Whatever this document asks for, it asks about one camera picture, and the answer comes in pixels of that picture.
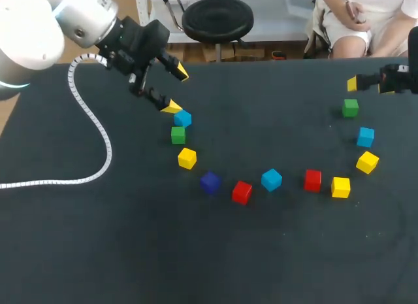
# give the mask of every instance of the red cube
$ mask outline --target red cube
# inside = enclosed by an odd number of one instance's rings
[[[319,193],[321,191],[321,172],[316,170],[306,170],[305,187],[309,192]]]
[[[239,204],[247,205],[252,191],[252,185],[239,181],[233,190],[233,201]]]

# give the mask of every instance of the green cube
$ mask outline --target green cube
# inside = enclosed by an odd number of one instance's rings
[[[344,106],[342,107],[342,114],[344,118],[354,118],[359,113],[359,103],[357,99],[344,100]]]
[[[173,126],[171,128],[171,142],[173,144],[185,144],[185,128]]]

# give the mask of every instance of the blue cube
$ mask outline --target blue cube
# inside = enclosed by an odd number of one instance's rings
[[[215,194],[220,186],[221,179],[210,171],[201,178],[201,187],[207,194]]]
[[[174,115],[174,125],[187,127],[191,124],[191,114],[181,110]]]
[[[368,129],[367,127],[361,127],[359,137],[357,138],[357,146],[372,147],[374,140],[374,129]]]
[[[279,186],[281,186],[282,177],[274,169],[267,171],[261,176],[261,184],[269,191],[272,192]]]

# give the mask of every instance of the stool seat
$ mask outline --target stool seat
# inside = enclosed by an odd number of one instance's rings
[[[201,0],[185,10],[182,25],[184,33],[196,41],[223,44],[247,35],[254,15],[241,0]]]

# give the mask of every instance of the white shorts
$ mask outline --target white shorts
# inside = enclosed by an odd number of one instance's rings
[[[369,51],[373,53],[376,50],[376,47],[380,43],[380,40],[385,34],[385,30],[389,22],[394,18],[393,14],[385,13],[364,13],[366,20],[370,22],[371,29],[367,32],[362,31],[353,31],[346,26],[342,25],[341,22],[335,17],[329,9],[325,11],[323,26],[326,31],[326,35],[330,41],[331,49],[334,47],[334,44],[338,39],[348,36],[360,37],[366,43],[366,52]],[[408,39],[406,39],[394,52],[391,56],[398,57],[404,52],[408,51]]]

